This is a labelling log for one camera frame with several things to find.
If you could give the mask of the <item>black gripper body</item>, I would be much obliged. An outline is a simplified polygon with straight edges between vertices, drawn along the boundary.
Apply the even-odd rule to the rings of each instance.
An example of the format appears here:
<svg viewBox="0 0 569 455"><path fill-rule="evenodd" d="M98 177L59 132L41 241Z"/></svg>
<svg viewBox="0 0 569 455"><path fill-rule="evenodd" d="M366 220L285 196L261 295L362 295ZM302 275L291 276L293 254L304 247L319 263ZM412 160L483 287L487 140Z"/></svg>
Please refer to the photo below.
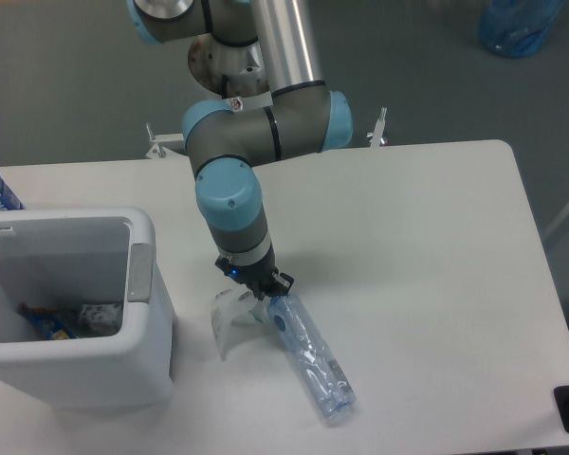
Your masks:
<svg viewBox="0 0 569 455"><path fill-rule="evenodd" d="M263 288L267 279L275 273L275 255L267 253L259 262L251 265L233 265L224 257L219 257L215 265L223 274L238 284L247 286L249 282L259 282Z"/></svg>

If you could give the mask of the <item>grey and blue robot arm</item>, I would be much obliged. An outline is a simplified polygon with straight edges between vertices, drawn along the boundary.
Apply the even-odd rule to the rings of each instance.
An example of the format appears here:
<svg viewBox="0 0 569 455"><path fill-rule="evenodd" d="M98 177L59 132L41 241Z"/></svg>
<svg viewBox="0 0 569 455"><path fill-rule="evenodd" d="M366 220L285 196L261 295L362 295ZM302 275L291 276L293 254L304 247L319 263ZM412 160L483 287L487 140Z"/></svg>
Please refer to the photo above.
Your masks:
<svg viewBox="0 0 569 455"><path fill-rule="evenodd" d="M197 206L218 249L217 267L255 298L286 295L293 279L275 264L255 168L347 146L349 103L321 73L304 1L131 1L138 34L164 44L208 34L229 48L258 46L268 106L235 111L203 100L182 119Z"/></svg>

